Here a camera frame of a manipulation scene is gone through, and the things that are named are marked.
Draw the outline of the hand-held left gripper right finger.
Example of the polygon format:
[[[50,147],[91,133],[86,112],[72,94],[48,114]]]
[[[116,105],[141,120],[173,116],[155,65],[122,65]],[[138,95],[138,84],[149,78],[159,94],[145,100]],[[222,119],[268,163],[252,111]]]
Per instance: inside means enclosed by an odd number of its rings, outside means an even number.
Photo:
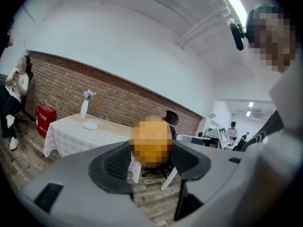
[[[258,150],[228,151],[173,141],[181,177],[174,227],[240,227],[239,206],[254,174]]]

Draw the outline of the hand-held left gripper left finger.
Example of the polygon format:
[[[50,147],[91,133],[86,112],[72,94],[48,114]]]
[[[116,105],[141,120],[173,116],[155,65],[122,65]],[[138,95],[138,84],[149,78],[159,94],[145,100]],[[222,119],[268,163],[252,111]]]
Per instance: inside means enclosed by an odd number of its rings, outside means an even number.
[[[55,161],[18,191],[18,200],[43,227],[154,227],[134,204],[127,182],[128,142]]]

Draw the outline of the checked floral tablecloth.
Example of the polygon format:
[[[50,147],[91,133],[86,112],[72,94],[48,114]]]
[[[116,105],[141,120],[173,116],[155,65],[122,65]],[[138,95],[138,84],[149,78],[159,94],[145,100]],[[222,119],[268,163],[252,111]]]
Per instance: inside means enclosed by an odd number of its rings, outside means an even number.
[[[84,122],[98,125],[95,130],[85,129]],[[74,114],[50,123],[44,145],[44,156],[48,157],[52,150],[57,150],[61,157],[82,151],[102,147],[104,145],[129,140],[132,127],[106,121],[87,114],[81,118]]]

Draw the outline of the white printed pattern board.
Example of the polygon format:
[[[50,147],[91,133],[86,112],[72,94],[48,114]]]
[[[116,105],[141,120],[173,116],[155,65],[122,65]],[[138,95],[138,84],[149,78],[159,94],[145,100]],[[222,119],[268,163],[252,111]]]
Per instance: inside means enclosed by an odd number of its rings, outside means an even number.
[[[229,137],[224,127],[218,128],[221,149],[224,149],[230,142]]]

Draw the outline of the white desk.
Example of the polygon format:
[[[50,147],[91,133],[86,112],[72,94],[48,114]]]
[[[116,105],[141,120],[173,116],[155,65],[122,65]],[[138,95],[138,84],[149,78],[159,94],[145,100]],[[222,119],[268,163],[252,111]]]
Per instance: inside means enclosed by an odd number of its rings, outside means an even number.
[[[184,134],[177,134],[175,136],[175,140],[189,142],[189,143],[207,146],[207,147],[209,147],[211,144],[210,138],[196,137],[196,136],[190,136],[190,135],[184,135]]]

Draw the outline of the white table leg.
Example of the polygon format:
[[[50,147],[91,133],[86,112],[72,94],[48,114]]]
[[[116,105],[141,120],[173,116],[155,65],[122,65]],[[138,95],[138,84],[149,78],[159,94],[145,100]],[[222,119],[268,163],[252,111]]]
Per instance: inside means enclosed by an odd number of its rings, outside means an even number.
[[[169,176],[167,177],[167,179],[165,180],[164,184],[161,186],[161,188],[160,188],[161,191],[164,191],[169,186],[169,184],[175,178],[177,173],[178,173],[178,171],[177,171],[176,167],[174,167],[172,169],[171,173],[169,174]]]

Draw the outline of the red box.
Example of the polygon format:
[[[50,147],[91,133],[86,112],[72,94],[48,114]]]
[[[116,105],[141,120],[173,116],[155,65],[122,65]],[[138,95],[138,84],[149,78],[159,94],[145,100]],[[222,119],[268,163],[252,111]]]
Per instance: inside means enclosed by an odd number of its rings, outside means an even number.
[[[46,134],[50,123],[56,120],[56,111],[47,105],[39,105],[36,108],[36,130],[43,137]]]

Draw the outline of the person's black t-shirt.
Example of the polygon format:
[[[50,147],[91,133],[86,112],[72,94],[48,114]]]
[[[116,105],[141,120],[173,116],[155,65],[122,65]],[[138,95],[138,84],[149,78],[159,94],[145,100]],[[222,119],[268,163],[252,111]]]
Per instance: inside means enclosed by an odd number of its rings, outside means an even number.
[[[282,119],[278,111],[275,110],[262,128],[249,141],[242,143],[240,146],[236,146],[233,151],[244,152],[248,146],[255,143],[261,143],[266,136],[276,131],[281,131],[283,128],[284,124]]]

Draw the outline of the white vase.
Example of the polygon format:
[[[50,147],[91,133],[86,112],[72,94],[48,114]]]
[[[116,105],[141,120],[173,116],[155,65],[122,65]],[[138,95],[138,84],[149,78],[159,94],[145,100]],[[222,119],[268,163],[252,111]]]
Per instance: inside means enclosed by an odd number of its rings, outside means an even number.
[[[87,113],[87,109],[88,109],[88,105],[89,105],[89,100],[85,99],[83,101],[83,104],[82,104],[81,110],[80,110],[80,117],[81,118],[85,118],[86,113]]]

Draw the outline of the purple flowers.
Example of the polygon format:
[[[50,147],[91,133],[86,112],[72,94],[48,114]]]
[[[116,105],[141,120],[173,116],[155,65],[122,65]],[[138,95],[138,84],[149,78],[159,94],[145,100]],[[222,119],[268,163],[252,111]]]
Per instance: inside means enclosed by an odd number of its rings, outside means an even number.
[[[83,92],[83,97],[85,100],[91,100],[95,95],[96,92],[93,92],[90,89]]]

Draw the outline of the white ceiling pipes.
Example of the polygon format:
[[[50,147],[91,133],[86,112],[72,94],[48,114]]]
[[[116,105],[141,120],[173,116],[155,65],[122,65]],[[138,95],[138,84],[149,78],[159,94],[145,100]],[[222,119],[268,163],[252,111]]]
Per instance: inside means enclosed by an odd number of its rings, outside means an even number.
[[[191,29],[184,33],[175,44],[185,49],[195,42],[199,37],[205,37],[209,33],[213,33],[216,29],[220,29],[222,26],[217,25],[218,22],[226,23],[225,17],[230,14],[229,7],[225,7],[220,11],[213,12],[207,15],[205,18],[197,22]]]

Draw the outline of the long ceiling tube light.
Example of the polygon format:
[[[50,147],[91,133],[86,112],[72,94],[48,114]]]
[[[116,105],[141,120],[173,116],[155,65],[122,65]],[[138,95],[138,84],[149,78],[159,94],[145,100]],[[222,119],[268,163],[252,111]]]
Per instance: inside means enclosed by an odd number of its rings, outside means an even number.
[[[245,26],[247,20],[247,12],[242,4],[241,0],[228,0],[231,6],[233,7],[235,13],[237,14],[240,23]]]

